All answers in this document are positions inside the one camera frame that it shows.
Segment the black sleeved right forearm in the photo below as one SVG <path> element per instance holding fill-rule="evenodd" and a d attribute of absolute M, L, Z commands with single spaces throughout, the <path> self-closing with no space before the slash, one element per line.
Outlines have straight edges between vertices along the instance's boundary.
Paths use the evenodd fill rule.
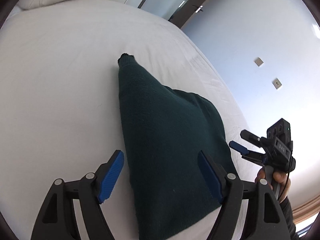
<path fill-rule="evenodd" d="M 288 197 L 279 203 L 279 205 L 284 214 L 291 240 L 299 240 L 299 236 L 296 233 L 296 226 L 293 222 L 293 213 Z"/>

